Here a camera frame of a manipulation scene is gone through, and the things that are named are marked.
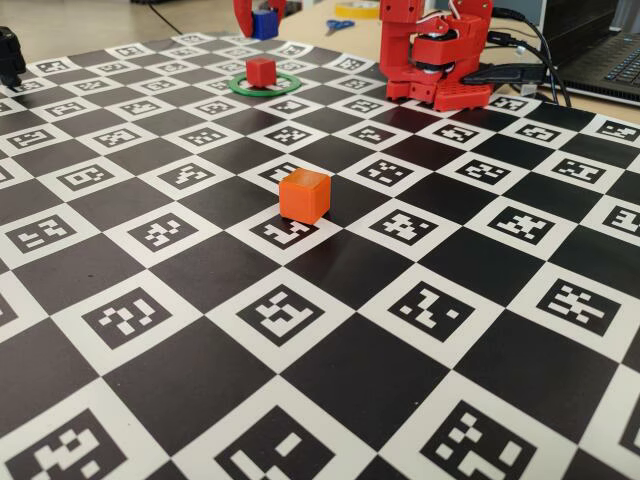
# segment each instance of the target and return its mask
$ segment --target green ring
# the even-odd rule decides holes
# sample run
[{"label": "green ring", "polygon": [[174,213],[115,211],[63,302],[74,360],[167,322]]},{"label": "green ring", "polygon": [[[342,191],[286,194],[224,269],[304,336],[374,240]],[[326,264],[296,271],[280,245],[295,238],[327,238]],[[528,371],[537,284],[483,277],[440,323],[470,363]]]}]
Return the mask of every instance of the green ring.
[{"label": "green ring", "polygon": [[278,95],[284,95],[285,93],[293,92],[294,90],[300,88],[302,86],[302,82],[298,77],[294,77],[293,75],[288,75],[286,73],[277,73],[278,77],[282,77],[291,82],[286,88],[282,90],[247,90],[246,88],[242,88],[240,86],[240,82],[247,78],[246,73],[241,73],[240,75],[236,75],[229,81],[229,88],[239,93],[240,95],[245,95],[247,97],[277,97]]}]

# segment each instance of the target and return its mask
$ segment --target black square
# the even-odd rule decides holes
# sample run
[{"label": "black square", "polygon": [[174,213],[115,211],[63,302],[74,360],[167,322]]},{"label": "black square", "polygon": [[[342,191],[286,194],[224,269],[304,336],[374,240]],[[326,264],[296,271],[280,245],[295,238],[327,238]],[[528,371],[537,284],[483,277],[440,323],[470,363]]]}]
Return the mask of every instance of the black square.
[{"label": "black square", "polygon": [[232,177],[180,200],[220,228],[255,215],[278,203],[273,193],[239,177]]},{"label": "black square", "polygon": [[565,280],[557,280],[537,307],[558,318],[604,336],[620,304]]},{"label": "black square", "polygon": [[312,479],[335,454],[280,407],[253,424],[215,460],[231,476],[246,478],[234,457],[242,453],[263,473],[276,468],[281,478]]},{"label": "black square", "polygon": [[132,174],[140,175],[190,155],[191,153],[184,148],[162,138],[154,138],[148,142],[114,152],[107,158]]},{"label": "black square", "polygon": [[475,110],[463,110],[458,112],[451,117],[451,120],[457,120],[458,122],[464,122],[469,125],[475,125],[476,127],[498,132],[518,120],[518,117],[514,117],[508,113],[477,108]]},{"label": "black square", "polygon": [[352,308],[359,308],[410,264],[397,253],[342,230],[287,268]]},{"label": "black square", "polygon": [[49,314],[143,270],[104,235],[96,235],[13,271]]},{"label": "black square", "polygon": [[533,172],[505,196],[573,222],[580,222],[602,197],[597,192]]},{"label": "black square", "polygon": [[488,224],[489,227],[522,241],[537,245],[555,223],[514,207],[506,207]]},{"label": "black square", "polygon": [[501,305],[508,305],[544,263],[461,228],[420,263]]},{"label": "black square", "polygon": [[[461,466],[470,453],[495,467],[505,480],[518,480],[529,465],[536,447],[491,418],[461,401],[438,427],[420,453],[453,478],[467,480]],[[502,461],[507,445],[517,451],[515,458]]]},{"label": "black square", "polygon": [[640,155],[640,148],[582,133],[565,143],[562,150],[620,168],[627,168]]},{"label": "black square", "polygon": [[249,135],[282,122],[282,118],[267,112],[247,109],[219,118],[216,123],[242,135]]},{"label": "black square", "polygon": [[[78,440],[81,432],[91,435],[96,442],[94,448],[87,451],[87,445],[81,446]],[[65,452],[67,456],[61,459],[52,454],[52,460],[57,461],[51,466],[43,466],[42,463],[45,462],[39,458],[41,452],[57,452],[58,449]],[[71,465],[67,464],[65,460],[68,458],[73,458],[75,462],[69,462]],[[98,470],[94,471],[91,477],[98,479],[109,475],[126,460],[127,457],[93,413],[90,410],[84,410],[54,431],[47,432],[39,441],[9,459],[6,465],[14,478],[61,478],[64,475],[68,478],[80,479],[86,478],[83,471],[85,468],[93,470],[97,467]]]},{"label": "black square", "polygon": [[201,312],[208,312],[276,268],[275,262],[223,232],[151,271]]},{"label": "black square", "polygon": [[505,311],[456,370],[577,443],[617,366]]},{"label": "black square", "polygon": [[0,225],[58,205],[60,199],[37,180],[0,189]]},{"label": "black square", "polygon": [[433,173],[401,193],[399,200],[459,224],[471,220],[496,195]]},{"label": "black square", "polygon": [[419,282],[389,308],[398,318],[441,342],[445,342],[473,310],[426,282]]},{"label": "black square", "polygon": [[578,225],[550,261],[640,298],[640,255],[635,245]]},{"label": "black square", "polygon": [[440,117],[411,110],[409,108],[395,107],[373,117],[372,120],[415,133],[442,119]]},{"label": "black square", "polygon": [[332,108],[321,108],[296,118],[296,122],[302,125],[308,125],[327,133],[335,133],[361,121],[362,119],[359,117]]},{"label": "black square", "polygon": [[372,153],[368,148],[329,135],[296,150],[293,155],[332,172],[339,172]]},{"label": "black square", "polygon": [[534,169],[554,150],[541,145],[496,134],[473,149],[475,153],[522,168]]},{"label": "black square", "polygon": [[171,203],[171,199],[142,180],[132,178],[69,202],[100,230]]},{"label": "black square", "polygon": [[198,125],[202,123],[202,119],[182,110],[170,110],[148,118],[141,118],[135,123],[155,135],[167,135]]},{"label": "black square", "polygon": [[0,362],[0,436],[98,377],[51,320],[0,344]]},{"label": "black square", "polygon": [[438,170],[458,158],[464,151],[412,135],[385,149],[384,153],[430,170]]},{"label": "black square", "polygon": [[282,375],[378,450],[447,372],[356,314]]},{"label": "black square", "polygon": [[324,310],[280,285],[248,305],[237,315],[277,346],[282,346],[298,332],[322,316]]},{"label": "black square", "polygon": [[275,148],[243,137],[202,152],[199,156],[232,173],[238,174],[281,155],[282,152]]},{"label": "black square", "polygon": [[272,375],[203,318],[109,373],[105,380],[173,455]]},{"label": "black square", "polygon": [[13,159],[31,175],[39,176],[96,158],[96,156],[96,152],[77,140],[67,140],[16,155]]},{"label": "black square", "polygon": [[252,233],[282,250],[318,231],[315,225],[305,225],[276,215],[250,229]]}]

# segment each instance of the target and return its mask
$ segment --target wooden table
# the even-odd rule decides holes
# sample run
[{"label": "wooden table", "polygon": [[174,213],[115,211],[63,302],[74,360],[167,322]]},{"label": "wooden table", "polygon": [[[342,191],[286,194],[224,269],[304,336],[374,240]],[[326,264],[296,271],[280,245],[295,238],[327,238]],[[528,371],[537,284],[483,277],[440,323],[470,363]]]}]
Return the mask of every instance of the wooden table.
[{"label": "wooden table", "polygon": [[[323,0],[312,8],[287,17],[280,26],[279,38],[281,40],[309,43],[318,47],[378,60],[380,57],[380,31],[382,25],[380,20],[356,20],[355,27],[326,36],[326,21],[337,18],[334,12],[334,5],[337,1],[343,0]],[[494,20],[492,22],[492,28],[505,26],[530,33],[525,25],[517,22],[508,20]],[[482,60],[492,63],[509,63],[522,62],[523,58],[519,57],[514,50],[496,49],[485,51]],[[500,91],[513,93],[513,90],[508,86],[502,87]],[[637,122],[640,118],[640,109],[631,105],[578,94],[572,94],[571,100],[573,106],[581,110],[601,113],[632,122]]]}]

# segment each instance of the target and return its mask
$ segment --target cable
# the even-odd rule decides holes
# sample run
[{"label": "cable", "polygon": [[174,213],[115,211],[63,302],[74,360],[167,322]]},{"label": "cable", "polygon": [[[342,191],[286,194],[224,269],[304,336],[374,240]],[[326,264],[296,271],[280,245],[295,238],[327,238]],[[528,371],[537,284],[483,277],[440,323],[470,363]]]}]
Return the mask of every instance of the cable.
[{"label": "cable", "polygon": [[182,32],[181,32],[180,30],[178,30],[176,27],[174,27],[174,26],[171,24],[171,22],[170,22],[169,20],[167,20],[166,18],[164,18],[164,17],[160,14],[160,12],[159,12],[159,11],[157,11],[157,10],[155,9],[155,7],[153,6],[153,4],[152,4],[152,3],[147,3],[147,5],[149,5],[149,8],[150,8],[151,10],[153,10],[153,12],[154,12],[156,15],[158,15],[158,16],[159,16],[159,17],[164,21],[164,23],[166,23],[167,25],[169,25],[169,26],[170,26],[170,27],[171,27],[171,28],[172,28],[172,29],[173,29],[173,30],[174,30],[178,35],[182,35]]}]

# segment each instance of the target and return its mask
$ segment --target checkerboard mat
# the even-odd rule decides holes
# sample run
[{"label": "checkerboard mat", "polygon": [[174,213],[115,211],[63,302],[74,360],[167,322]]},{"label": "checkerboard mat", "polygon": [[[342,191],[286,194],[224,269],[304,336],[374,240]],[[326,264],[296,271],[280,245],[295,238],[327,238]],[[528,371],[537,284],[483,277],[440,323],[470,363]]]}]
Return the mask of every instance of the checkerboard mat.
[{"label": "checkerboard mat", "polygon": [[638,480],[639,330],[638,125],[226,34],[0,93],[2,479]]}]

